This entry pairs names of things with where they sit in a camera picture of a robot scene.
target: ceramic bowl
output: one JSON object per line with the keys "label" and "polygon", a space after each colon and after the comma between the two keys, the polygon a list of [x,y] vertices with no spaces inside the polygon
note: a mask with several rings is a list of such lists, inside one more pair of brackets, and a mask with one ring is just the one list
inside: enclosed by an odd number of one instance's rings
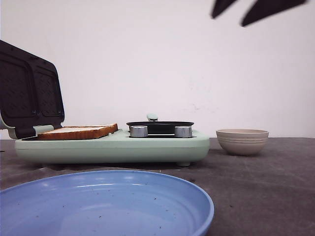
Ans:
{"label": "ceramic bowl", "polygon": [[259,153],[268,140],[269,132],[256,129],[221,129],[217,138],[229,154],[254,155]]}

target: table surface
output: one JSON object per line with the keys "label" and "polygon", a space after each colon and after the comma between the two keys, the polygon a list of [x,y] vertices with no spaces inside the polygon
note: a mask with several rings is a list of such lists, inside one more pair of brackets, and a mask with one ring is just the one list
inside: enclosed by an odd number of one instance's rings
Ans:
{"label": "table surface", "polygon": [[203,160],[175,163],[42,165],[20,160],[14,140],[1,140],[1,189],[75,172],[144,170],[193,182],[211,196],[208,236],[315,235],[315,139],[269,138],[256,156],[227,155],[216,139]]}

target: open lid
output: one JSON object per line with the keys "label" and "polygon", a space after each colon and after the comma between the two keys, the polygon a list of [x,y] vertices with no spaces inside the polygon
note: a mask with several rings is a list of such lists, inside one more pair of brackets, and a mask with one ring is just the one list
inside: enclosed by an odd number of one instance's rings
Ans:
{"label": "open lid", "polygon": [[18,139],[35,136],[33,126],[60,128],[63,100],[55,66],[0,40],[0,115]]}

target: plastic plate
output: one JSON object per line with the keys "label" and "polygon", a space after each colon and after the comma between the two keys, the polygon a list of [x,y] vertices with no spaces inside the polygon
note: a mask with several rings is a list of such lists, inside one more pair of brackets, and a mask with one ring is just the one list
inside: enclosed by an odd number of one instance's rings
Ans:
{"label": "plastic plate", "polygon": [[2,236],[204,236],[214,215],[200,187],[142,171],[44,178],[0,197]]}

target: bread slice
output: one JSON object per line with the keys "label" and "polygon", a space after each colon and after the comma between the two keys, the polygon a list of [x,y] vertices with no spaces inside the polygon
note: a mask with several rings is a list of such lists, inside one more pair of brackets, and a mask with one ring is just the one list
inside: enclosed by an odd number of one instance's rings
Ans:
{"label": "bread slice", "polygon": [[91,126],[65,126],[38,134],[40,140],[84,140],[97,139],[114,133],[118,130],[117,124],[91,125]]}

